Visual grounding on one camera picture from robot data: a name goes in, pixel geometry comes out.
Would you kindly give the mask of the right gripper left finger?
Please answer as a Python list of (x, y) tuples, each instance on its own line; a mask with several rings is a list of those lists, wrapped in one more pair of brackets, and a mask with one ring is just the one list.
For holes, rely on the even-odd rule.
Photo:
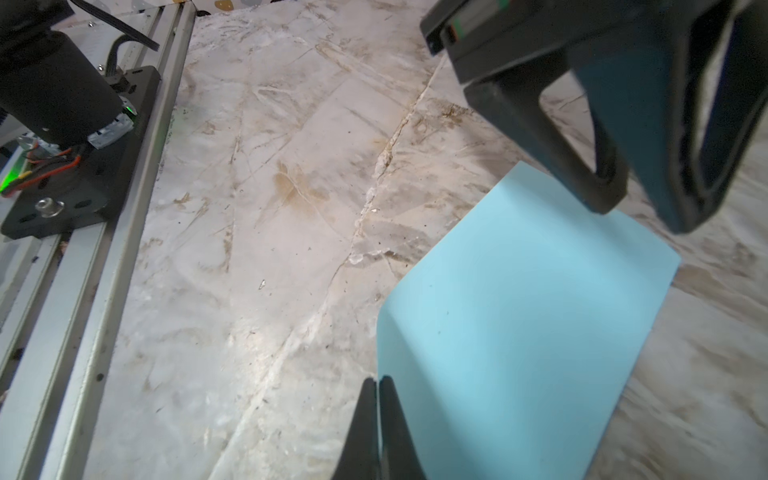
[(363, 381), (332, 480), (380, 478), (377, 383)]

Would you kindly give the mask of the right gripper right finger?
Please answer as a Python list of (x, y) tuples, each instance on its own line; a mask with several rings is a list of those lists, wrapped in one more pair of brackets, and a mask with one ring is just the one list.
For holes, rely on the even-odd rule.
[(425, 480), (394, 380), (390, 376), (384, 376), (379, 381), (379, 420), (381, 478)]

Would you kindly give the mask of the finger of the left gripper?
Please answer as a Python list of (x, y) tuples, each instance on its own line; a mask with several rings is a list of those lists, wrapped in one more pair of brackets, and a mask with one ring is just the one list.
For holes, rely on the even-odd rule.
[(686, 234), (720, 208), (767, 105), (764, 1), (632, 1), (575, 70), (657, 215)]

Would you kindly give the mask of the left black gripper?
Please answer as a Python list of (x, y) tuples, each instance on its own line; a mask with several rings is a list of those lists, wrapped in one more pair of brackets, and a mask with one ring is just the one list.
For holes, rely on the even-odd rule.
[(541, 163), (589, 210), (607, 214), (626, 196), (628, 164), (593, 117), (596, 169), (588, 168), (539, 99), (568, 71), (565, 56), (553, 52), (636, 20), (655, 5), (654, 1), (439, 1), (422, 18), (420, 31), (430, 53), (445, 51), (458, 81), (471, 83), (464, 94), (475, 111)]

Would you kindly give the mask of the light blue paper sheet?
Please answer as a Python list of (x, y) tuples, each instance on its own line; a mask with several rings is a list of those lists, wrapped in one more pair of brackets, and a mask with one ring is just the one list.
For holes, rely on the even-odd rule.
[(517, 164), (379, 312), (427, 477), (583, 478), (680, 262)]

